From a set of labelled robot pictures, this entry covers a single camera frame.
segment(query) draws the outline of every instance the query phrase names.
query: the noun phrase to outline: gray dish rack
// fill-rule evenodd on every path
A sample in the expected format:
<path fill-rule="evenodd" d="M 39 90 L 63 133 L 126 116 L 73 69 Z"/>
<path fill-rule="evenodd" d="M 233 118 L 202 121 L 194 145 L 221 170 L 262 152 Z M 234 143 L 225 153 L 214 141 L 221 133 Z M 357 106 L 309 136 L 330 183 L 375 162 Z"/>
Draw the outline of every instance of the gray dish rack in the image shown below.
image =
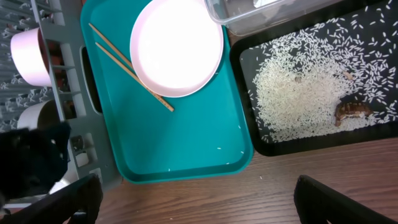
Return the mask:
<path fill-rule="evenodd" d="M 0 132 L 17 128 L 18 117 L 29 106 L 55 100 L 61 121 L 71 128 L 68 145 L 68 171 L 80 179 L 90 173 L 98 174 L 103 189 L 118 186 L 122 177 L 114 161 L 103 115 L 93 104 L 83 68 L 82 50 L 85 42 L 80 28 L 80 0 L 0 0 Z M 52 88 L 31 86 L 18 74 L 11 58 L 10 41 L 14 34 L 40 27 L 45 51 L 50 55 L 47 41 L 59 43 L 64 65 L 53 65 L 49 57 Z M 54 70 L 67 74 L 68 91 L 58 87 Z M 65 102 L 73 102 L 76 118 L 67 119 Z M 81 147 L 75 147 L 79 139 Z M 89 163 L 79 167 L 76 156 L 86 152 Z"/>

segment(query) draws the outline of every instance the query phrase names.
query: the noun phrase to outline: transparent bin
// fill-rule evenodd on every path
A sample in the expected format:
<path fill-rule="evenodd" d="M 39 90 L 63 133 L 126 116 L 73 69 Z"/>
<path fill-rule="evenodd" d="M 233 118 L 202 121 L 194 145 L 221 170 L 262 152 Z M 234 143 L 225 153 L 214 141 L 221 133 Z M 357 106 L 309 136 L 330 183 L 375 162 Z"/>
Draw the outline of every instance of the transparent bin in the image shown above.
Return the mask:
<path fill-rule="evenodd" d="M 211 18 L 234 35 L 259 32 L 341 0 L 205 0 Z"/>

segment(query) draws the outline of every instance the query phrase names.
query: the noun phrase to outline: wooden surface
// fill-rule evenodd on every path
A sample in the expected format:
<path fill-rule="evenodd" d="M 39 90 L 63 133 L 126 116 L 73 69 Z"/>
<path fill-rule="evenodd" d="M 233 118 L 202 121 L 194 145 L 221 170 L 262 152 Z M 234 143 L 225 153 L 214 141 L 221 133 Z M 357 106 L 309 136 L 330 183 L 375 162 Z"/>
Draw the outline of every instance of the wooden surface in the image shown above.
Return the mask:
<path fill-rule="evenodd" d="M 398 221 L 395 138 L 279 157 L 256 153 L 231 176 L 123 182 L 105 193 L 97 223 L 300 223 L 293 201 L 300 174 Z"/>

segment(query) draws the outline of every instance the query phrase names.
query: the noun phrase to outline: white plate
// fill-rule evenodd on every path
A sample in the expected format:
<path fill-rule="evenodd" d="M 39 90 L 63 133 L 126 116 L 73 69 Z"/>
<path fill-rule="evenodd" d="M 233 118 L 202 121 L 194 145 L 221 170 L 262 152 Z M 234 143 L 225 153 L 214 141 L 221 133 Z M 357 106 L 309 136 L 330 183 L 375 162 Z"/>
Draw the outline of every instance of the white plate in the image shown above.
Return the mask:
<path fill-rule="evenodd" d="M 132 29 L 130 54 L 137 76 L 153 92 L 190 95 L 217 71 L 224 37 L 203 0 L 153 0 Z"/>

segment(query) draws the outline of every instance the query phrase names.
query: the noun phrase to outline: chopstick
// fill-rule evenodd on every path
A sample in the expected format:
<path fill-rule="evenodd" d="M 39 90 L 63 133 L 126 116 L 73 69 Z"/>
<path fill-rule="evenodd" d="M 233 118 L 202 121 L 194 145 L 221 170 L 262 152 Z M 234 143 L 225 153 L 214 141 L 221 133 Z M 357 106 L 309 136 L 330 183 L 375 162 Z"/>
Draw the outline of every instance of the chopstick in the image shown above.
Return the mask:
<path fill-rule="evenodd" d="M 123 61 L 128 64 L 131 69 L 134 70 L 132 67 L 132 63 L 97 29 L 95 28 L 91 23 L 88 24 L 90 25 L 91 28 L 114 50 L 119 57 L 123 59 Z M 174 111 L 174 108 L 168 104 L 161 96 L 158 94 L 154 93 L 150 89 L 148 89 L 142 82 L 141 80 L 130 70 L 128 69 L 123 63 L 121 63 L 115 56 L 113 56 L 108 50 L 106 50 L 100 43 L 95 43 L 104 53 L 106 53 L 107 56 L 109 56 L 114 62 L 117 63 L 124 71 L 126 71 L 130 76 L 133 77 L 140 85 L 142 85 L 152 96 L 154 96 L 157 100 L 159 100 L 167 109 L 169 109 L 171 112 Z"/>

